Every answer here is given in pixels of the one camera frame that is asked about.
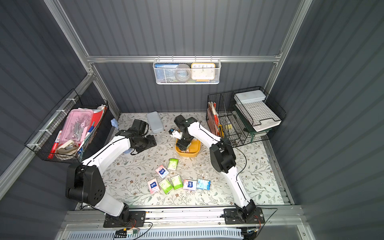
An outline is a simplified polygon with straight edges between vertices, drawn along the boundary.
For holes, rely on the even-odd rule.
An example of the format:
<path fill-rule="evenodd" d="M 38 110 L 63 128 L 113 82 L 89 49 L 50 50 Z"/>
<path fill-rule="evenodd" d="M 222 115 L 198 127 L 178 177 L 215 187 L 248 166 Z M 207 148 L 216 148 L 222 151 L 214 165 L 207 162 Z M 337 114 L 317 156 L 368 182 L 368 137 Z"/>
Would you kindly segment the yellow storage box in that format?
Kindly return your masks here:
<path fill-rule="evenodd" d="M 187 150 L 182 151 L 177 145 L 175 145 L 175 150 L 181 157 L 194 158 L 201 150 L 201 142 L 197 139 L 193 139 Z"/>

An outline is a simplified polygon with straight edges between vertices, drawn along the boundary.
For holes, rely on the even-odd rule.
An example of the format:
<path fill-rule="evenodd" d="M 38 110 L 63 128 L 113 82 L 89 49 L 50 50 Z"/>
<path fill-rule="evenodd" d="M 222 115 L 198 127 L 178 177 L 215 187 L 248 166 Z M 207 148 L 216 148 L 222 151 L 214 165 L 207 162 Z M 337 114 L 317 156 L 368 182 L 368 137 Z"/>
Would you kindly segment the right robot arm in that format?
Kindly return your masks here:
<path fill-rule="evenodd" d="M 177 138 L 176 146 L 181 151 L 186 151 L 193 139 L 197 139 L 210 151 L 212 167 L 219 172 L 227 181 L 234 197 L 238 218 L 245 222 L 252 217 L 256 211 L 256 204 L 247 194 L 246 189 L 239 177 L 236 164 L 236 154 L 228 138 L 220 138 L 199 123 L 195 118 L 184 118 L 178 115 L 174 123 L 177 129 L 170 129 L 172 137 Z"/>

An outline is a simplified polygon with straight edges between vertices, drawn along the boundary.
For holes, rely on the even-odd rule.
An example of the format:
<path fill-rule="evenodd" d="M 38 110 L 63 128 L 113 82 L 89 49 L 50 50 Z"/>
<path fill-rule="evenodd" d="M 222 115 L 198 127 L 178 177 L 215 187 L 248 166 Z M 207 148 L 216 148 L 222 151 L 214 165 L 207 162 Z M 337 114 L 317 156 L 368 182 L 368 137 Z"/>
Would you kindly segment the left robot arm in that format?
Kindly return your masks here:
<path fill-rule="evenodd" d="M 102 149 L 81 163 L 70 164 L 67 170 L 66 197 L 85 203 L 109 215 L 128 221 L 127 204 L 106 192 L 103 173 L 124 152 L 141 153 L 157 145 L 153 135 L 142 136 L 131 130 L 119 131 Z"/>

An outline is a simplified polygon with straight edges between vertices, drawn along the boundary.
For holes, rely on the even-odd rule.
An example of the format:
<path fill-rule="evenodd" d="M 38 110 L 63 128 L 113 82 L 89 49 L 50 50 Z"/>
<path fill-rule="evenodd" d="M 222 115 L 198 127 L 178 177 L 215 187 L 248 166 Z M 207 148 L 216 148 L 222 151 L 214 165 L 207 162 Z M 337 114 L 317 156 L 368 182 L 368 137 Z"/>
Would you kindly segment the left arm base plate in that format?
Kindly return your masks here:
<path fill-rule="evenodd" d="M 128 228 L 128 227 L 143 227 L 146 218 L 146 211 L 129 211 L 123 212 L 118 217 L 110 215 L 105 216 L 103 224 L 104 228 Z"/>

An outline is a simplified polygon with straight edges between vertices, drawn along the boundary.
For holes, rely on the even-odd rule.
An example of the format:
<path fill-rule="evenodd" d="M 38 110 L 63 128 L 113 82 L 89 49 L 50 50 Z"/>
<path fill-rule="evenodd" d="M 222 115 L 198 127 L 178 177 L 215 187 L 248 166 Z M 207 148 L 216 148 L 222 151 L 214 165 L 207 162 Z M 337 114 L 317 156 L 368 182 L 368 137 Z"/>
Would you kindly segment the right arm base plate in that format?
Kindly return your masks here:
<path fill-rule="evenodd" d="M 258 207 L 250 212 L 246 209 L 224 209 L 221 218 L 224 218 L 227 225 L 260 225 L 265 223 L 264 213 L 262 209 Z"/>

